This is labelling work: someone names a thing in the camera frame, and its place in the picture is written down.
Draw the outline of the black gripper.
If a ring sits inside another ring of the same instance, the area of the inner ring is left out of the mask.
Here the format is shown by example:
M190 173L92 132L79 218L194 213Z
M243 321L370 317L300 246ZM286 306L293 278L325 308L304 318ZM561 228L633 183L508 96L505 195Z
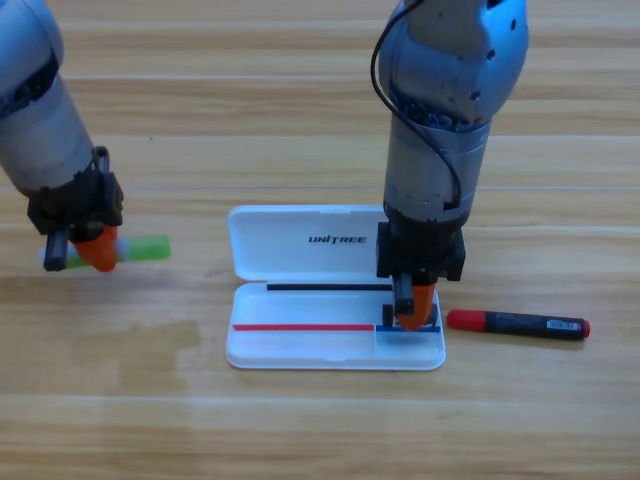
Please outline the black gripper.
M108 273L118 262L118 227L123 222L123 191L110 171L103 146L66 184L28 191L27 216L46 237L43 267L49 272L81 266ZM68 246L73 247L68 253Z
M466 249L462 227L468 216L450 221L411 219L386 205L378 224L376 276L392 280L393 301L386 314L417 331L430 322L438 279L461 279Z

